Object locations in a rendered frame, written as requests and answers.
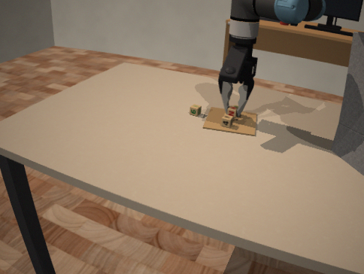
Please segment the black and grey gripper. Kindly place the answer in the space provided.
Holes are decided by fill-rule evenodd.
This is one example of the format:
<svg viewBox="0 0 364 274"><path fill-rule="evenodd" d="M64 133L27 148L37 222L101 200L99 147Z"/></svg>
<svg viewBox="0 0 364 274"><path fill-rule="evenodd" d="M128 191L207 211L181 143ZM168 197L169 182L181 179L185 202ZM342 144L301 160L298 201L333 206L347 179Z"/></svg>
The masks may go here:
<svg viewBox="0 0 364 274"><path fill-rule="evenodd" d="M238 80L240 84L243 83L243 85L241 85L238 88L240 99L238 101L238 109L236 111L237 111L237 117L239 117L239 115L242 113L242 111L247 103L247 100L248 100L248 98L253 90L253 86L254 86L253 77L256 75L256 72L253 72L253 70L256 71L257 58L252 57L252 52L253 52L253 45L256 43L256 38L241 39L241 38L234 38L231 35L229 35L229 40L231 42L234 42L235 46L248 48L247 61L244 64L244 68L242 69L240 78ZM238 43L241 43L241 44L238 44ZM252 70L253 74L251 74L251 70ZM227 114L227 110L230 107L229 100L230 100L230 96L232 95L233 86L232 86L232 83L220 81L219 79L218 79L218 84L219 84L219 88L220 88L220 94L221 94L221 97L223 100L223 105L224 105L224 108L225 108L225 111Z"/></svg>

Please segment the tan mat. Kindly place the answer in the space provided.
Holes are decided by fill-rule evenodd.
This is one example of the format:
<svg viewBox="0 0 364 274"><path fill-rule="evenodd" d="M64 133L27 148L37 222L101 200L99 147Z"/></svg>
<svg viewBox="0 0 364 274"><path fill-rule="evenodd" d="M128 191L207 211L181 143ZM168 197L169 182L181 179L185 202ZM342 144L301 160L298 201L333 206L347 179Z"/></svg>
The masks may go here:
<svg viewBox="0 0 364 274"><path fill-rule="evenodd" d="M255 136L256 114L250 112L242 112L239 117L233 118L230 128L221 126L222 117L226 114L224 108L211 107L205 120L203 129L212 129L223 132L232 132L242 135Z"/></svg>

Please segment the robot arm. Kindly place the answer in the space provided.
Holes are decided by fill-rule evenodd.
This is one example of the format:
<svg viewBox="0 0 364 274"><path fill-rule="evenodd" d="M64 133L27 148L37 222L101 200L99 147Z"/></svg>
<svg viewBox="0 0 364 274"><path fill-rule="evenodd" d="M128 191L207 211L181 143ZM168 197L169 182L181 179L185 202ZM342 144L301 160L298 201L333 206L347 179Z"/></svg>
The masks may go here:
<svg viewBox="0 0 364 274"><path fill-rule="evenodd" d="M254 39L258 36L260 17L298 24L320 19L325 10L324 0L232 0L229 34ZM247 56L247 47L232 45L220 70L220 81L238 83Z"/></svg>

